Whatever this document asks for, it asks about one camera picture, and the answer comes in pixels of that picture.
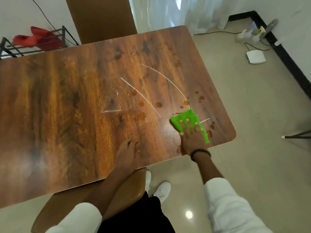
sheer curtain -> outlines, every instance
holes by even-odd
[[[186,25],[190,34],[224,29],[239,0],[129,0],[138,33]]]

leather chair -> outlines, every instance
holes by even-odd
[[[34,221],[31,232],[44,233],[50,227],[60,223],[78,203],[81,203],[101,183],[102,181],[53,194]],[[137,202],[145,193],[145,183],[146,168],[138,169],[129,176],[117,189],[103,220],[122,212]]]

power cord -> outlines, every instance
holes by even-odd
[[[241,33],[241,32],[239,32],[239,33],[234,33],[234,32],[227,32],[227,31],[215,31],[215,32],[210,32],[210,33],[197,33],[197,34],[195,34],[195,35],[203,35],[203,34],[211,34],[211,33],[231,33],[231,34],[239,34],[239,33]],[[270,46],[270,45],[267,45],[267,44],[263,43],[261,39],[260,39],[260,42],[261,42],[263,45]],[[259,48],[255,47],[255,46],[253,46],[252,44],[249,44],[249,43],[244,43],[244,45],[246,46],[247,50],[250,50],[250,49],[248,48],[247,45],[250,45],[250,46],[254,47],[254,48],[257,49],[257,50],[262,50],[262,49],[259,49]],[[273,47],[271,47],[271,48],[269,48],[269,49],[262,50],[262,51],[267,51],[267,50],[271,50],[271,49],[273,49]]]
[[[34,0],[32,0],[36,5],[37,5],[37,7],[40,9],[40,11],[42,12],[42,14],[44,15],[44,17],[46,18],[46,20],[49,22],[49,24],[53,27],[53,29],[55,29],[56,30],[56,28],[51,24],[51,22],[48,20],[48,18],[45,16],[45,14],[44,14],[44,12],[42,11],[42,9],[40,8],[40,6],[34,1]]]

red bag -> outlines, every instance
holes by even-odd
[[[37,28],[31,27],[31,32],[33,36],[17,35],[13,38],[13,44],[19,46],[33,46],[38,45],[41,50],[53,50],[62,46],[62,41],[52,32]]]

white sleeve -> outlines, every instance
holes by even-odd
[[[213,232],[272,233],[226,179],[213,178],[204,185],[204,190]]]
[[[96,233],[102,219],[93,204],[80,203],[57,226],[45,233]]]

